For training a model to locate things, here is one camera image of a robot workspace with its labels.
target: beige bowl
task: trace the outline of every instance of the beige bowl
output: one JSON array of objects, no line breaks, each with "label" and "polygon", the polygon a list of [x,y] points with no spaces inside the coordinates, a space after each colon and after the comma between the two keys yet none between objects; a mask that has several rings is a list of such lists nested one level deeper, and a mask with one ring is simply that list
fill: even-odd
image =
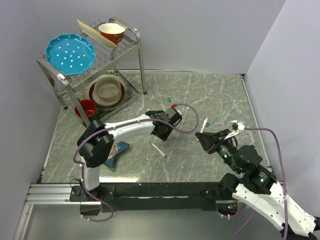
[{"label": "beige bowl", "polygon": [[120,82],[112,76],[96,81],[93,91],[104,102],[118,101],[122,95]]}]

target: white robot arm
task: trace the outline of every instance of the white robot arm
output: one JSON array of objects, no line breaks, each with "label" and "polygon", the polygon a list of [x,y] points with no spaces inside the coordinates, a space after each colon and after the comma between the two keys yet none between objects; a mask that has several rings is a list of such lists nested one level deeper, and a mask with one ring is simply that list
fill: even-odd
[{"label": "white robot arm", "polygon": [[107,131],[93,137],[80,150],[81,161],[84,164],[85,187],[92,191],[99,187],[100,166],[108,158],[110,149],[114,144],[129,138],[153,134],[166,141],[172,132],[172,128],[157,119],[177,126],[182,117],[180,113],[171,107],[167,111],[148,111],[145,114],[126,121],[103,124],[100,120],[94,121],[78,140],[78,146],[93,133],[102,130]]},{"label": "white robot arm", "polygon": [[239,129],[238,124],[234,122],[233,129],[234,131],[225,129],[215,133],[197,132],[195,134],[208,154],[217,152],[234,173],[243,175],[238,178],[234,174],[227,173],[220,181],[219,187],[232,193],[234,199],[245,203],[264,216],[282,236],[287,222],[287,240],[316,240],[313,232],[320,230],[319,217],[308,214],[289,195],[284,195],[284,190],[276,177],[260,165],[262,158],[253,145],[244,145],[237,149],[235,135],[239,130],[247,129],[243,123]]}]

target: rack leg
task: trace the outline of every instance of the rack leg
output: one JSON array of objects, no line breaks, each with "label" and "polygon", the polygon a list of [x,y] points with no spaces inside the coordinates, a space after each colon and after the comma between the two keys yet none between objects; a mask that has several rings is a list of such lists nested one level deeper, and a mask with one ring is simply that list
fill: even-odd
[{"label": "rack leg", "polygon": [[74,105],[75,107],[78,109],[80,115],[81,115],[81,118],[82,120],[84,121],[86,127],[89,127],[90,125],[90,121],[89,121],[89,118],[87,117],[84,109],[82,108],[80,102],[79,102],[79,99],[77,98],[73,88],[68,84],[65,86],[66,90],[68,91],[69,95],[70,95],[70,98],[72,99],[72,101],[74,102]]},{"label": "rack leg", "polygon": [[50,72],[40,62],[38,62],[38,64],[39,64],[41,70],[43,71],[44,75],[46,76],[46,78],[49,80],[49,82],[53,88],[53,92],[54,92],[55,96],[58,98],[60,104],[62,105],[62,107],[64,109],[67,109],[68,106],[67,106],[66,102],[62,99],[62,97],[59,93],[59,90],[58,90],[58,86],[57,86],[55,80],[53,79],[53,77],[51,76]]},{"label": "rack leg", "polygon": [[145,77],[145,66],[144,66],[144,57],[142,54],[142,44],[139,42],[139,63],[140,63],[140,72],[141,72],[141,82],[142,82],[142,92],[143,94],[147,94],[147,86],[146,86],[146,77]]}]

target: dark plate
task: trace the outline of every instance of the dark plate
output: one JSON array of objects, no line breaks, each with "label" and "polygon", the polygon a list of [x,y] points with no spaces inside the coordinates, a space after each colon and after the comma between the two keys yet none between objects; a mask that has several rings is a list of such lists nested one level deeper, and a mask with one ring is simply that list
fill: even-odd
[{"label": "dark plate", "polygon": [[[89,98],[90,98],[92,101],[94,101],[94,99],[93,99],[93,97],[92,97],[92,92],[94,91],[95,84],[96,84],[96,83],[92,84],[92,86],[90,87],[90,90],[89,90]],[[99,108],[106,108],[106,109],[107,109],[107,108],[113,108],[113,107],[117,106],[117,105],[125,98],[125,88],[124,88],[124,86],[123,86],[121,83],[120,83],[120,85],[121,85],[122,94],[121,94],[121,97],[120,97],[119,101],[117,101],[115,104],[110,105],[110,106],[102,106],[102,105],[99,105],[98,103],[96,103],[96,102],[94,101],[95,104],[96,104],[96,106],[99,107]]]}]

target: blue object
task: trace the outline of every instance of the blue object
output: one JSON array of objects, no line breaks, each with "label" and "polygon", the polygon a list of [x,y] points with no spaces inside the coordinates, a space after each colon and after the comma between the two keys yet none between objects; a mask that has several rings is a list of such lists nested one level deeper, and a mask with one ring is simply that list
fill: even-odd
[{"label": "blue object", "polygon": [[109,168],[112,168],[115,164],[115,157],[123,152],[124,150],[126,150],[129,147],[129,144],[126,142],[118,142],[115,145],[115,153],[113,153],[112,155],[109,155],[108,159],[104,162],[105,165],[107,165]]},{"label": "blue object", "polygon": [[46,61],[65,75],[82,74],[95,62],[95,48],[83,36],[61,34],[51,39],[45,49]]}]

